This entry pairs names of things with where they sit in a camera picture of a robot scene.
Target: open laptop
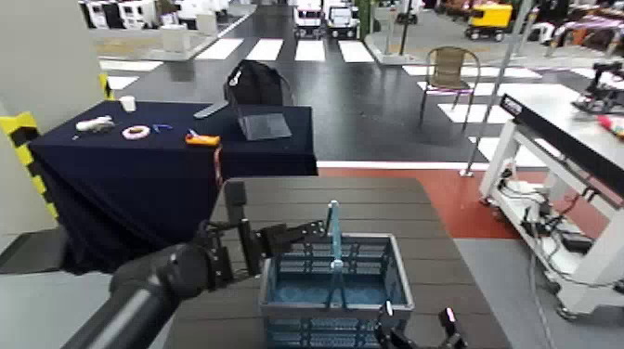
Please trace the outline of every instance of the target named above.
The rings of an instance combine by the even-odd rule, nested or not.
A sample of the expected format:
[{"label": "open laptop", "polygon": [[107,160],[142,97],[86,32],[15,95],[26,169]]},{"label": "open laptop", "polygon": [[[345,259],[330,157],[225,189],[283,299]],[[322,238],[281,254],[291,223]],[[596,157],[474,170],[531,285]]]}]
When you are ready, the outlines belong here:
[{"label": "open laptop", "polygon": [[247,115],[241,109],[233,93],[229,94],[229,104],[247,140],[276,139],[293,135],[284,115],[280,112]]}]

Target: yellow vehicle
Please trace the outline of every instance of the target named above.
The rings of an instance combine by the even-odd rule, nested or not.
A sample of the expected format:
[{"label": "yellow vehicle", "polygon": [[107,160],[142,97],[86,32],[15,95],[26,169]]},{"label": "yellow vehicle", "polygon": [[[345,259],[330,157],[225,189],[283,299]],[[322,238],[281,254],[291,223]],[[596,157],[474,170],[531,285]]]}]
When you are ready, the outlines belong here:
[{"label": "yellow vehicle", "polygon": [[470,12],[469,26],[464,32],[470,40],[481,37],[494,38],[497,42],[505,37],[504,30],[512,18],[512,6],[501,4],[484,4],[474,6]]}]

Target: navy tablecloth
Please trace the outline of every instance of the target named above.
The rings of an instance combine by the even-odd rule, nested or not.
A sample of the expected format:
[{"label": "navy tablecloth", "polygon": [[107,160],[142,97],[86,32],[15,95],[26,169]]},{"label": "navy tablecloth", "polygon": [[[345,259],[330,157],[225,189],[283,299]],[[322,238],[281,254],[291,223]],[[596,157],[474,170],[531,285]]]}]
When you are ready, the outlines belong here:
[{"label": "navy tablecloth", "polygon": [[[219,188],[215,149],[188,146],[189,128],[221,136],[221,174],[241,176],[316,175],[309,107],[243,106],[246,113],[282,112],[292,137],[248,142],[230,109],[195,120],[206,104],[137,102],[126,113],[105,101],[30,144],[47,190],[69,234],[76,270],[114,270],[144,253],[192,238],[210,217]],[[75,124],[110,115],[107,134],[77,134]],[[144,139],[122,137],[126,127],[165,123]]]}]

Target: backpack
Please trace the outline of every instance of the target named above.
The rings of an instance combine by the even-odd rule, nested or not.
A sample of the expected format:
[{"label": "backpack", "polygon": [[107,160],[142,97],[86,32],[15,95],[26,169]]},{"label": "backpack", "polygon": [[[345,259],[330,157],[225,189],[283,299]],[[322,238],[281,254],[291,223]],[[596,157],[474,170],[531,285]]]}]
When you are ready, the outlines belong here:
[{"label": "backpack", "polygon": [[235,98],[238,104],[283,106],[282,81],[288,85],[275,69],[244,59],[227,77],[223,90],[229,102]]}]

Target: paper cup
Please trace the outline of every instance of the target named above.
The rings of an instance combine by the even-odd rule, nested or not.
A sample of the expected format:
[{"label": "paper cup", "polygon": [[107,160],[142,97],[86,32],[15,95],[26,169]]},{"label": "paper cup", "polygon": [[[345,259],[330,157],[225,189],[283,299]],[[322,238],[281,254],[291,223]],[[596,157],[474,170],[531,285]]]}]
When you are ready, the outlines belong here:
[{"label": "paper cup", "polygon": [[132,111],[137,110],[137,104],[133,96],[123,96],[119,98],[119,101],[122,102],[123,110],[127,112],[132,112]]}]

